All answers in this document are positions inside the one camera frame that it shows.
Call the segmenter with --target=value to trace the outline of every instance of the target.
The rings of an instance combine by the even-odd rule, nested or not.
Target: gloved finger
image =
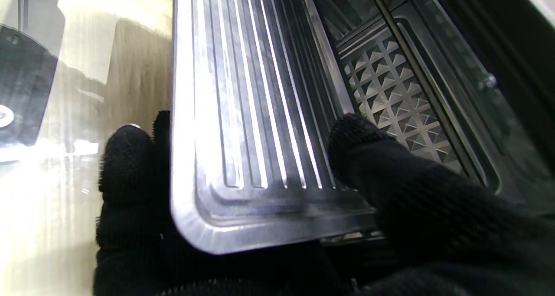
[[[154,143],[144,130],[123,126],[106,144],[99,190],[109,205],[157,199]]]
[[[343,184],[353,186],[349,179],[349,166],[352,162],[349,152],[383,140],[395,141],[395,138],[361,115],[347,114],[339,119],[331,128],[327,145],[330,168],[335,177]]]
[[[154,149],[157,159],[157,176],[160,189],[169,194],[170,189],[170,112],[158,113],[153,126]]]
[[[135,248],[117,253],[97,253],[93,294],[112,295],[158,295],[168,290],[168,273],[159,252],[150,248]]]
[[[152,246],[171,224],[168,191],[159,183],[155,160],[154,143],[137,127],[123,126],[108,140],[99,186],[101,248]]]

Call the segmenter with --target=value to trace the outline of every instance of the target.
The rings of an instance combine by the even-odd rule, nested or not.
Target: screw
[[[479,85],[481,90],[492,89],[497,87],[497,78],[492,73],[487,73],[486,78],[480,82]]]

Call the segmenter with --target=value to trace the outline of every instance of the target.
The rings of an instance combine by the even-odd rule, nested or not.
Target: diamond pattern metal plate
[[[349,51],[341,63],[362,115],[414,155],[462,172],[434,109],[389,29]]]

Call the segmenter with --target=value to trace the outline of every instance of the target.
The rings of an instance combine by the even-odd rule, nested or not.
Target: aluminum baking tray
[[[353,103],[313,0],[174,0],[172,215],[213,254],[374,226],[326,138]]]

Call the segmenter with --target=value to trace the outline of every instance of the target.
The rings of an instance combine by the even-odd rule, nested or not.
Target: black glove
[[[106,144],[95,295],[344,294],[316,241],[224,256],[189,245],[169,211],[169,126],[160,112],[153,141],[123,126]]]

